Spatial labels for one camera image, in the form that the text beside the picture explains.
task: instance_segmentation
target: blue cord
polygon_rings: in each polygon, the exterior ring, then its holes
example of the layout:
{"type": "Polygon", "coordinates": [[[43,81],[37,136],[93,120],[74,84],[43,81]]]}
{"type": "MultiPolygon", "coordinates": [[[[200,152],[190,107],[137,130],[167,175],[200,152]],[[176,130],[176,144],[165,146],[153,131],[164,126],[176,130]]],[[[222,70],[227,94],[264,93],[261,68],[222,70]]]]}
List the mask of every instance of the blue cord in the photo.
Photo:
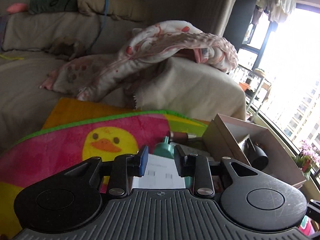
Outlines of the blue cord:
{"type": "Polygon", "coordinates": [[[88,55],[89,52],[91,51],[93,45],[94,45],[94,44],[96,43],[96,41],[98,40],[98,38],[99,38],[102,30],[103,30],[104,27],[106,26],[108,7],[109,7],[109,0],[105,0],[102,23],[100,24],[100,29],[99,29],[98,35],[96,36],[96,38],[94,39],[94,41],[91,43],[90,47],[86,50],[86,54],[87,54],[87,55],[88,55]]]}

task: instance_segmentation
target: metal screw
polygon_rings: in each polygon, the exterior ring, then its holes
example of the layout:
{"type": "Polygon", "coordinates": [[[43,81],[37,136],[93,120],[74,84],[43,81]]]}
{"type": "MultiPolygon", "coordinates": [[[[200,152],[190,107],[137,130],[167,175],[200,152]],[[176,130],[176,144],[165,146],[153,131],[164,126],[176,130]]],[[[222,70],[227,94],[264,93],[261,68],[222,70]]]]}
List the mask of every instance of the metal screw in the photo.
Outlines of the metal screw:
{"type": "Polygon", "coordinates": [[[213,193],[212,189],[208,187],[201,187],[200,189],[197,190],[198,194],[203,195],[203,196],[208,196],[213,193]]]}
{"type": "Polygon", "coordinates": [[[109,194],[113,196],[121,196],[124,194],[124,190],[122,188],[114,187],[109,190],[109,194]]]}

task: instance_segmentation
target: yellow string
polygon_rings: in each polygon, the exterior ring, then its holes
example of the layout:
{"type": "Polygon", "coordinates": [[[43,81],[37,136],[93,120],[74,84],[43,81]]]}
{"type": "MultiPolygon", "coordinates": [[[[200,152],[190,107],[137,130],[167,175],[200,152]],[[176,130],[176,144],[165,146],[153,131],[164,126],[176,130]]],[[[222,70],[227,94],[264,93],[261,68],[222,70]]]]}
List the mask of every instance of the yellow string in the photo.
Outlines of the yellow string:
{"type": "Polygon", "coordinates": [[[0,54],[0,58],[8,59],[8,60],[22,60],[22,59],[24,59],[24,57],[7,57],[7,56],[1,55],[1,54],[0,54]]]}

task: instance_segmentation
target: green trim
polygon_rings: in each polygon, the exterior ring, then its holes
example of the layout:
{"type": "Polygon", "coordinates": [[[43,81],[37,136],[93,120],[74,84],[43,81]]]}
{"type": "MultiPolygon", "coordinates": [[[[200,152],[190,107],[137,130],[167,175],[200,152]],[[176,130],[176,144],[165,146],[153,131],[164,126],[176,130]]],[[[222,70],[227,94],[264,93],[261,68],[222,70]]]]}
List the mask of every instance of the green trim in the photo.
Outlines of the green trim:
{"type": "Polygon", "coordinates": [[[38,132],[31,133],[31,134],[23,137],[19,141],[17,141],[14,145],[17,145],[18,143],[21,143],[21,142],[23,142],[23,141],[25,141],[27,139],[32,138],[32,137],[35,137],[35,136],[38,136],[38,135],[42,135],[42,134],[45,134],[45,133],[49,133],[49,132],[53,132],[53,131],[57,131],[57,130],[61,130],[61,129],[64,129],[64,128],[70,128],[70,127],[75,127],[75,126],[89,124],[89,123],[110,121],[110,120],[115,120],[115,119],[120,119],[120,118],[125,118],[125,117],[131,117],[131,116],[137,116],[137,115],[143,115],[143,114],[171,114],[171,115],[175,115],[177,117],[183,118],[183,119],[187,119],[189,121],[196,122],[198,124],[203,125],[204,127],[207,126],[204,123],[201,123],[201,122],[199,122],[197,120],[188,118],[188,117],[186,117],[186,116],[184,116],[182,114],[179,114],[179,113],[171,111],[171,110],[151,110],[151,111],[143,111],[143,112],[132,112],[132,113],[125,113],[125,114],[116,114],[116,115],[110,115],[110,116],[105,116],[105,117],[100,117],[100,118],[87,119],[87,120],[83,120],[83,121],[79,121],[79,122],[73,122],[73,123],[67,123],[67,124],[58,125],[58,126],[55,126],[55,127],[52,127],[52,128],[48,128],[48,129],[40,130],[38,132]]]}

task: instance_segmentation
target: orange bowl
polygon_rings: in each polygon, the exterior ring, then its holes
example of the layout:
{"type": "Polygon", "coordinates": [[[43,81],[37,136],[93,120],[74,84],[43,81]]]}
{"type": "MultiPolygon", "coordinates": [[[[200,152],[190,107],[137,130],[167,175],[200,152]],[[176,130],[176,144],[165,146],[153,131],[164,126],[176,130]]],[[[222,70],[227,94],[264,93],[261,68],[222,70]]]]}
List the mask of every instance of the orange bowl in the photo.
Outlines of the orange bowl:
{"type": "Polygon", "coordinates": [[[243,91],[246,91],[247,89],[250,89],[250,85],[244,82],[239,82],[240,87],[242,88],[243,91]]]}

